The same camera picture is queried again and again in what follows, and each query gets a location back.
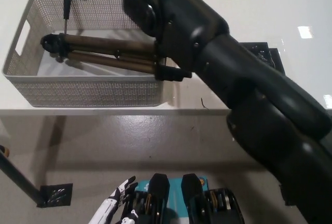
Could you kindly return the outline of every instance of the teal box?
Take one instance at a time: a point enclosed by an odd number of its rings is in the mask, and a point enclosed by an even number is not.
[[[208,180],[205,176],[199,177],[203,191],[209,189]],[[148,180],[139,182],[136,190],[147,191],[149,187]],[[189,223],[188,212],[183,200],[181,182],[182,178],[169,179],[170,182],[170,194],[167,203],[166,223],[173,224],[185,224]]]

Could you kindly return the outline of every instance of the basket handle hole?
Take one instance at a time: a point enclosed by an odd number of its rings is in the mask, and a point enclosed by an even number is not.
[[[25,21],[21,34],[20,34],[20,37],[19,37],[19,40],[17,41],[16,47],[15,47],[15,51],[17,52],[18,55],[22,54],[27,36],[30,32],[30,28],[31,28],[30,24],[27,21]]]

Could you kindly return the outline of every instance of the robotic arm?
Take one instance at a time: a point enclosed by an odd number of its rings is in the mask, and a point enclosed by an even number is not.
[[[301,87],[239,44],[202,0],[123,0],[158,51],[195,72],[231,109],[243,149],[281,183],[308,223],[332,223],[332,156],[321,145],[331,118]]]

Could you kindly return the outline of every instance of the black pole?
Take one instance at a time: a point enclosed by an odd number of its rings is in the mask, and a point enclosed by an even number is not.
[[[0,152],[0,170],[2,170],[37,205],[44,205],[45,199],[39,190]]]

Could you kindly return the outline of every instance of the gray floor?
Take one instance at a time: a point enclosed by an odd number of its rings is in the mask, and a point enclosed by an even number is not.
[[[74,183],[72,205],[37,209],[0,173],[0,223],[88,223],[125,179],[195,172],[227,186],[246,224],[305,223],[278,182],[232,140],[224,117],[1,117],[0,143],[36,185]]]

